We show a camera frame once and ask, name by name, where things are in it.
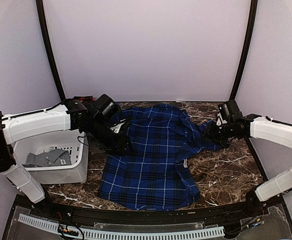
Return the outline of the blue plaid long sleeve shirt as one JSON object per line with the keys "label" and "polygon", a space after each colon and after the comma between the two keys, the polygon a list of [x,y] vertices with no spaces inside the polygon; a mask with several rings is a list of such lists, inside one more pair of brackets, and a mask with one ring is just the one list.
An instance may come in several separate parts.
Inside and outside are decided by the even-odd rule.
{"label": "blue plaid long sleeve shirt", "polygon": [[132,152],[108,155],[99,197],[131,210],[172,211],[196,202],[201,194],[184,162],[221,149],[204,136],[208,122],[195,124],[185,110],[167,103],[128,107],[113,120],[128,118]]}

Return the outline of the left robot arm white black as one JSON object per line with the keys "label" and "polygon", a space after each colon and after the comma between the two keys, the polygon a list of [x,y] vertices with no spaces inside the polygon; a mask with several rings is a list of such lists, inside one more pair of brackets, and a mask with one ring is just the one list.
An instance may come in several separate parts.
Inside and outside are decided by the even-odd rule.
{"label": "left robot arm white black", "polygon": [[56,206],[48,199],[42,185],[19,162],[14,146],[19,141],[55,132],[78,131],[92,135],[110,154],[127,155],[133,151],[126,130],[129,119],[112,123],[121,111],[108,95],[98,99],[76,96],[44,109],[16,115],[0,111],[0,173],[6,176],[28,199],[37,204],[37,210],[46,218],[53,218]]}

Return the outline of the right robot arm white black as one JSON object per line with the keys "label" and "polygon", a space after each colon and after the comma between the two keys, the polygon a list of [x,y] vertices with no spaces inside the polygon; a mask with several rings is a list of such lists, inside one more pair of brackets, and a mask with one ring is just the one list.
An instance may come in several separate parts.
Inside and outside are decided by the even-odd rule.
{"label": "right robot arm white black", "polygon": [[[292,149],[292,124],[254,113],[243,115],[233,99],[218,106],[216,119],[207,125],[204,135],[223,148],[234,138],[254,138]],[[290,191],[292,167],[251,190],[241,205],[241,213],[252,217],[260,210],[261,203]]]}

